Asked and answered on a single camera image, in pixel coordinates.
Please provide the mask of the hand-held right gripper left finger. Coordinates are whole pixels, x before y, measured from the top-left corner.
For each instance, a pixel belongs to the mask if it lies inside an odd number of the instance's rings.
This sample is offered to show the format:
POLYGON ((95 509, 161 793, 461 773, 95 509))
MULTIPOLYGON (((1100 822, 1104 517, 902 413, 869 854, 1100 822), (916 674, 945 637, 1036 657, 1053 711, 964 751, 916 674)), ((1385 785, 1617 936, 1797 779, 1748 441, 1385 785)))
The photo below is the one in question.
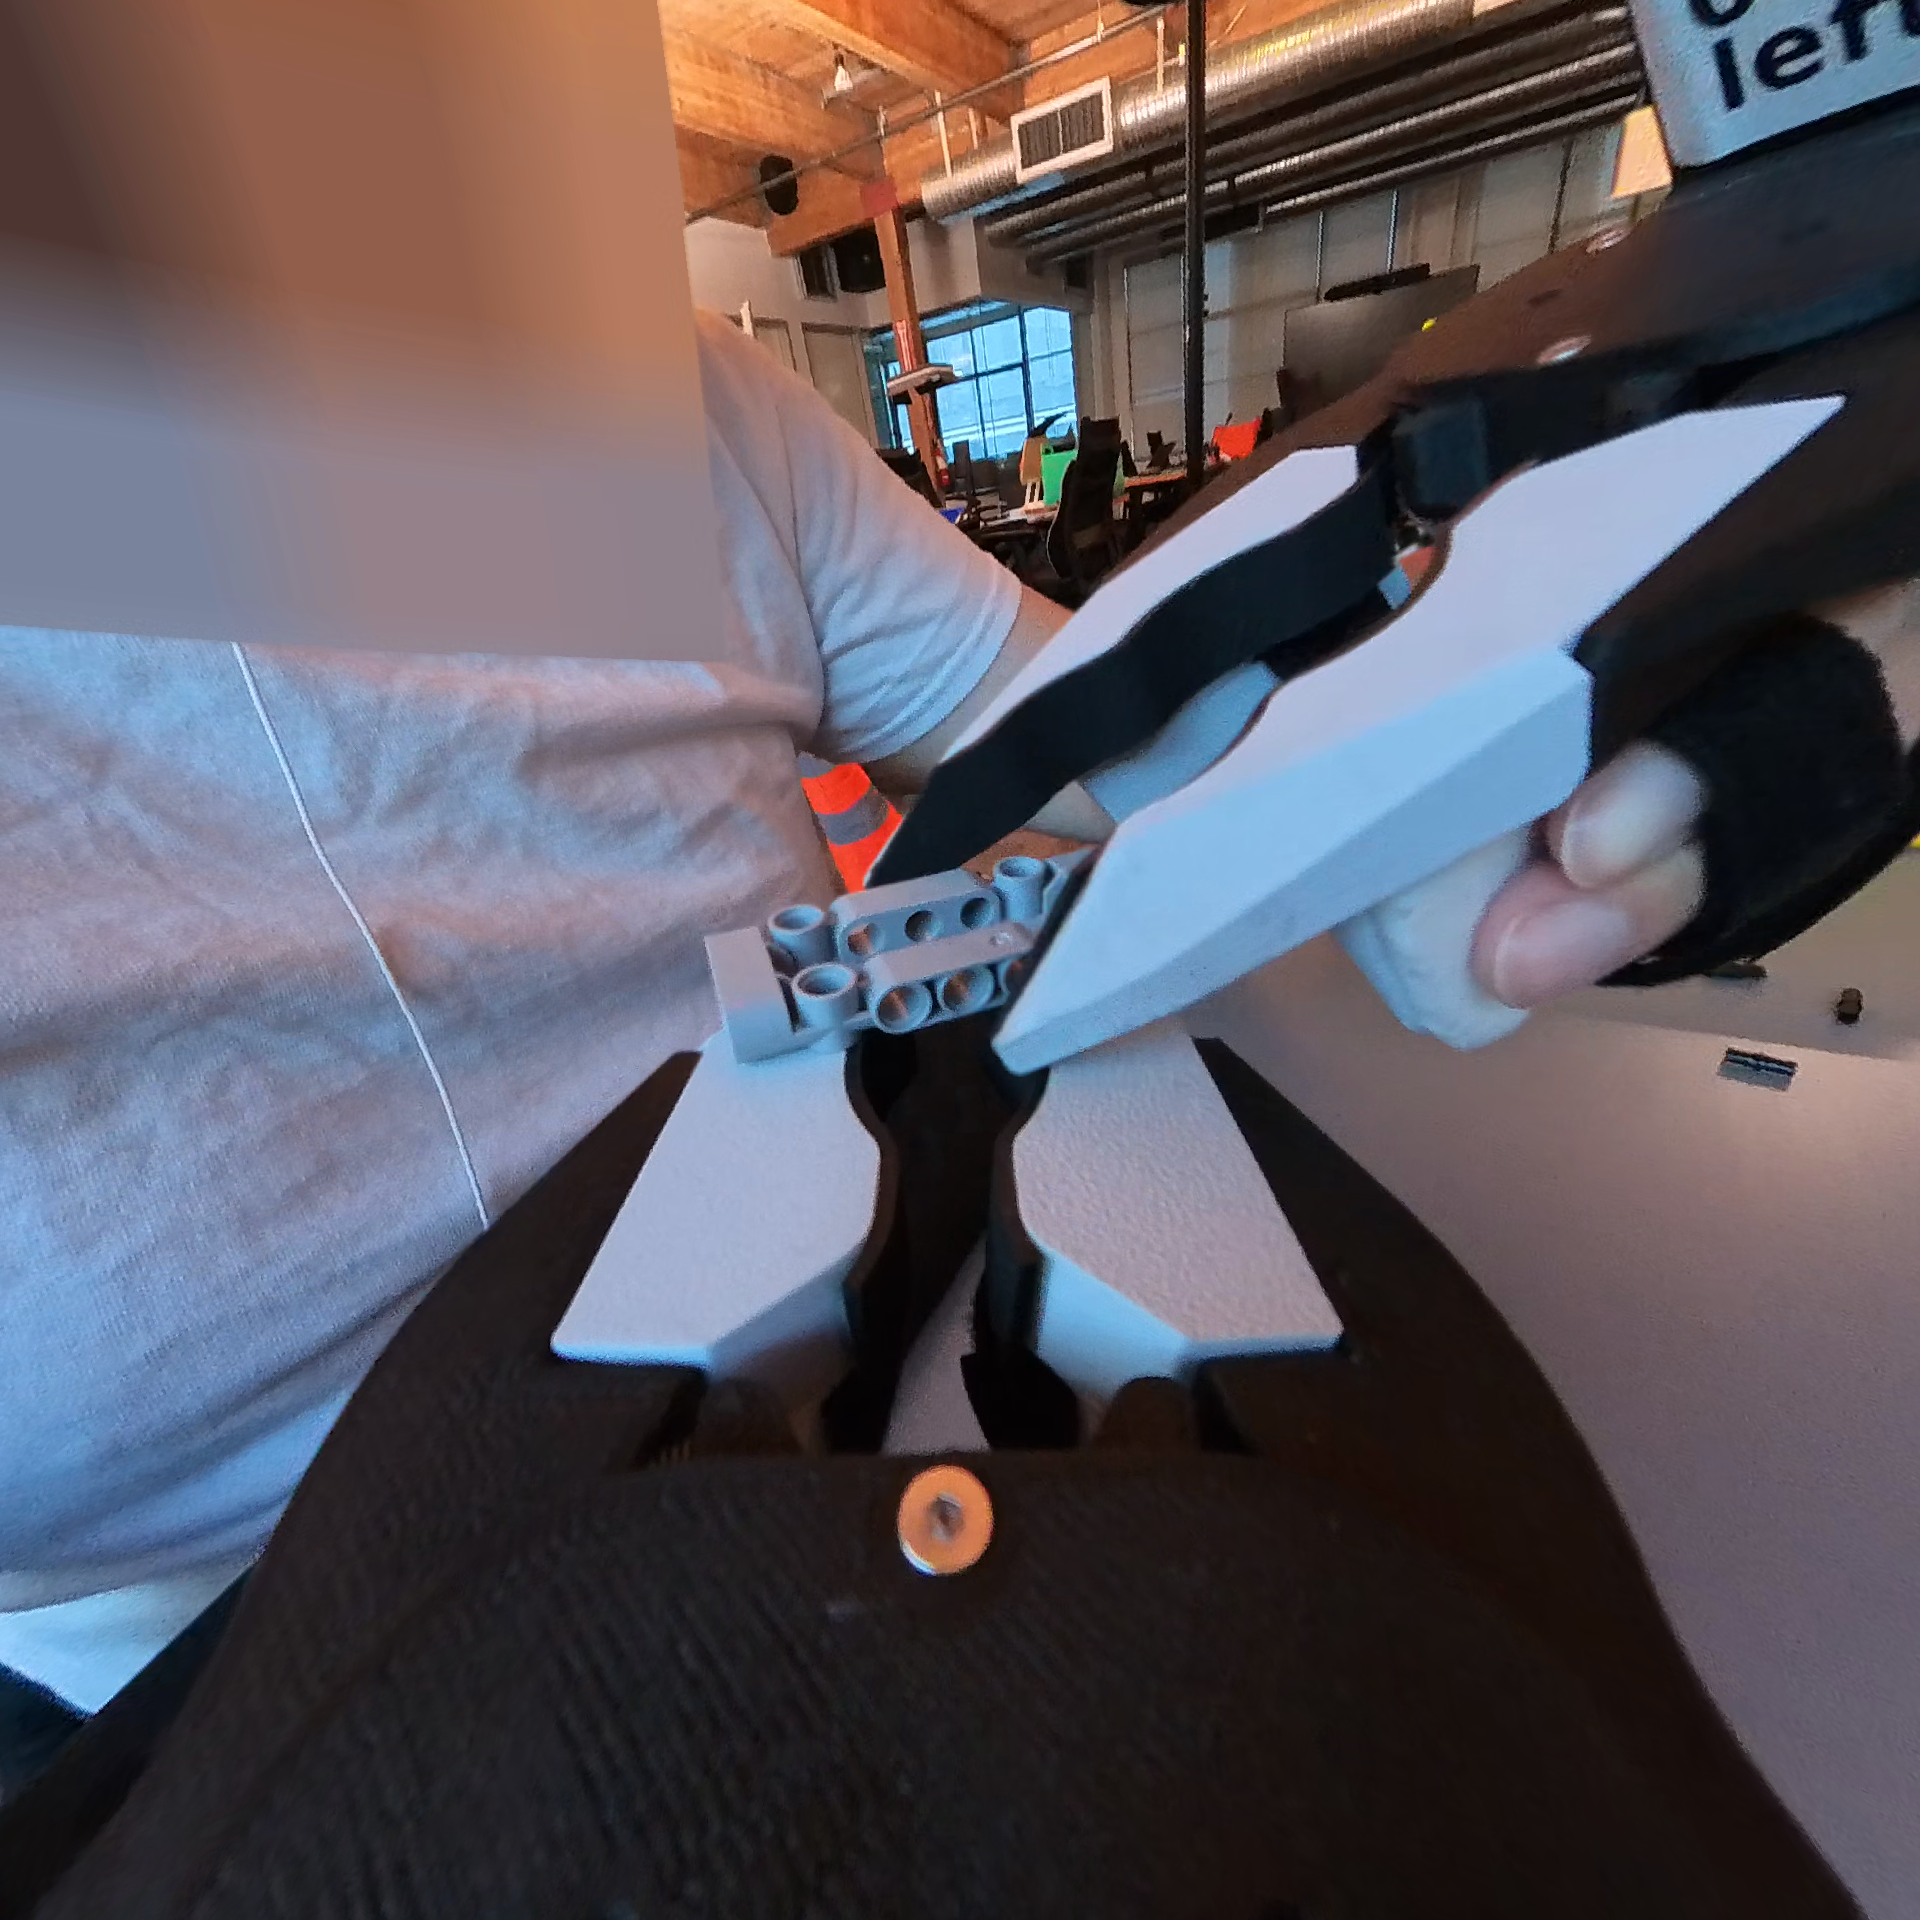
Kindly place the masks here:
POLYGON ((908 1347, 908 1043, 737 1064, 712 1039, 551 1350, 678 1365, 815 1408, 831 1449, 883 1441, 908 1347))

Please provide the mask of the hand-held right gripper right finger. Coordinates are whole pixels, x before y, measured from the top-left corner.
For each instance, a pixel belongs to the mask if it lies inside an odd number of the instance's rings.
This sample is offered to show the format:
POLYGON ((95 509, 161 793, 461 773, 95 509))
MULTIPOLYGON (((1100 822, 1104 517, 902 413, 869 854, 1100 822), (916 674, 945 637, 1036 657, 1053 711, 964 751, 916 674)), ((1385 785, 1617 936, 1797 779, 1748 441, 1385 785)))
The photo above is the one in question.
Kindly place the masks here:
POLYGON ((1179 1027, 1021 1082, 993 1147, 983 1270, 971 1402, 993 1448, 1069 1448, 1128 1382, 1341 1336, 1179 1027))

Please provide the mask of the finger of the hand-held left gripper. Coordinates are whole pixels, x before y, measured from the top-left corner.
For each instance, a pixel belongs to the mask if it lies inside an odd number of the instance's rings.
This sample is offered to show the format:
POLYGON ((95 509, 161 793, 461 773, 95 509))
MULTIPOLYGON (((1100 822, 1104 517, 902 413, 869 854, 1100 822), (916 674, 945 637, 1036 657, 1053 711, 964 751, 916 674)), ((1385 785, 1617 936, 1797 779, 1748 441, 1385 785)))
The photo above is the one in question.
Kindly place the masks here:
POLYGON ((1385 613, 1385 455, 1303 448, 1144 549, 963 735, 871 874, 963 866, 1078 785, 1116 822, 1196 779, 1278 680, 1385 613))
POLYGON ((1582 633, 1840 408, 1675 416, 1471 503, 1401 613, 1116 830, 999 1027, 1004 1065, 1179 1015, 1542 818, 1592 761, 1582 633))

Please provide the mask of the grey toy block frame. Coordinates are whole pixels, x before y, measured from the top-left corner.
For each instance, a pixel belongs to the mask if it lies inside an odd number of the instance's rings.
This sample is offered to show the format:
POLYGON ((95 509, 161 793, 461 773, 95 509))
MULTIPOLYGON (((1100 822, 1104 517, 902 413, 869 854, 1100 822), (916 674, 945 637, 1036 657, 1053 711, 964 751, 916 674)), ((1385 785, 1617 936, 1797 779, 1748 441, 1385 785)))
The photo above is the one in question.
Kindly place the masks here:
POLYGON ((844 1050, 869 1029, 902 1037, 1004 1006, 1088 861, 1009 856, 988 879, 899 881, 711 936, 734 1056, 844 1050))

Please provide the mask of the grey desk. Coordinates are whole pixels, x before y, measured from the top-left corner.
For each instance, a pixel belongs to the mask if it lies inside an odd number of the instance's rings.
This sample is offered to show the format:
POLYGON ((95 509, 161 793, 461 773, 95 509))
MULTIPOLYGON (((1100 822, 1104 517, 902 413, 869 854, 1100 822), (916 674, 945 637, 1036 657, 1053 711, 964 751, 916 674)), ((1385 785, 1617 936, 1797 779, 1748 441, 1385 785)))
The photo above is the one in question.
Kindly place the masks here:
POLYGON ((1191 1015, 1470 1270, 1587 1435, 1725 1719, 1917 1912, 1917 937, 1907 854, 1763 981, 1401 1031, 1319 939, 1191 1015), (1797 1061, 1788 1091, 1716 1069, 1797 1061))

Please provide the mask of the person's left hand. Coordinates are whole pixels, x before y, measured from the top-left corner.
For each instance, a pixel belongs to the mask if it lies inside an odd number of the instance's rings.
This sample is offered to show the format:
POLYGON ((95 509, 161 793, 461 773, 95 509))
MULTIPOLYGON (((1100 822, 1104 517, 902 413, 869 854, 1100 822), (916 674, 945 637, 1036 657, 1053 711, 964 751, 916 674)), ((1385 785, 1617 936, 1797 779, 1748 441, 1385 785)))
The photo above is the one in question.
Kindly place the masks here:
POLYGON ((1659 951, 1704 893, 1704 787, 1652 743, 1622 751, 1540 822, 1521 871, 1487 904, 1471 975, 1534 1008, 1659 951))

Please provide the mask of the black pole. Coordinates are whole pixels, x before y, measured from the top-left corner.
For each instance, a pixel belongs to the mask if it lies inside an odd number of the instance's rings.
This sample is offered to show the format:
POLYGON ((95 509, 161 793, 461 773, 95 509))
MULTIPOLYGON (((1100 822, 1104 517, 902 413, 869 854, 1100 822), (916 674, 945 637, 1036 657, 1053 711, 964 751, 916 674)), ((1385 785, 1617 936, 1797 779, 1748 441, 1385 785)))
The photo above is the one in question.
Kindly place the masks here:
POLYGON ((1206 474, 1206 3, 1183 3, 1183 477, 1198 489, 1206 474))

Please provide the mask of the orange traffic cone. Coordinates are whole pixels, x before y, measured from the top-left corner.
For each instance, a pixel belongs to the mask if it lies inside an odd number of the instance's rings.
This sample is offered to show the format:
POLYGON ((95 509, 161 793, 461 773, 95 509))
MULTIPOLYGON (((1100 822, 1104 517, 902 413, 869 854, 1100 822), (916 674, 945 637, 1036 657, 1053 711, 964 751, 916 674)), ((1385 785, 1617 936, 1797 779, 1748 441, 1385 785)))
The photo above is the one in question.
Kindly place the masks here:
POLYGON ((801 792, 831 857, 840 894, 869 885, 873 862, 901 825, 901 813, 889 802, 864 766, 797 758, 801 792))

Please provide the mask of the person in white shirt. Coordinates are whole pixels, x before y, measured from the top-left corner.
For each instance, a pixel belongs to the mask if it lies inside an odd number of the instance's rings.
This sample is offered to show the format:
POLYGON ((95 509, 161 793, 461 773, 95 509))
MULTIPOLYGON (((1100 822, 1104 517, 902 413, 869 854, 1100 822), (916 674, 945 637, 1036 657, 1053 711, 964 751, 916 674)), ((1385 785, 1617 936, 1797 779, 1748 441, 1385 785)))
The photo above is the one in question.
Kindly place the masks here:
POLYGON ((414 1298, 831 888, 1014 576, 699 322, 717 658, 4 629, 4 1608, 256 1553, 414 1298))

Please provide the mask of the white air vent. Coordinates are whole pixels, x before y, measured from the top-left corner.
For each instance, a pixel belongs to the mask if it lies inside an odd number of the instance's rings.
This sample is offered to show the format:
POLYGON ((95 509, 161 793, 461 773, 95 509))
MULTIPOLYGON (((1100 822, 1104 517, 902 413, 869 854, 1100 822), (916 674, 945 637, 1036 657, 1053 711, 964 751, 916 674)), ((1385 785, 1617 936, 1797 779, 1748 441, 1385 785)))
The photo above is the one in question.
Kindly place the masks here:
POLYGON ((1100 79, 1009 119, 1014 182, 1043 182, 1112 157, 1112 81, 1100 79))

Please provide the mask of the metal ventilation duct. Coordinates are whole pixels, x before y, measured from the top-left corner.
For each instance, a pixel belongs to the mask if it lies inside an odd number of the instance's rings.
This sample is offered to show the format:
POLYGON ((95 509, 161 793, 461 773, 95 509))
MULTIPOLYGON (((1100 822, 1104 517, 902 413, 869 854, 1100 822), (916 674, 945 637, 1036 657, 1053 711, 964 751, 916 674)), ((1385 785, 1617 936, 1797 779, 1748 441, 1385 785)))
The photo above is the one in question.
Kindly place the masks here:
MULTIPOLYGON (((1319 103, 1357 82, 1467 79, 1495 57, 1573 55, 1597 46, 1605 55, 1622 48, 1624 79, 1643 82, 1641 48, 1624 6, 1467 6, 1467 3, 1374 3, 1326 6, 1283 27, 1253 39, 1236 39, 1206 53, 1206 128, 1231 127, 1255 113, 1283 106, 1319 103)), ((1036 182, 1049 182, 1084 160, 1156 150, 1183 130, 1183 67, 1155 82, 1135 77, 1104 82, 1108 93, 1108 147, 1085 142, 1046 160, 1036 182)), ((929 219, 964 218, 1024 190, 1016 177, 1016 133, 984 145, 952 166, 933 171, 910 198, 929 219)))

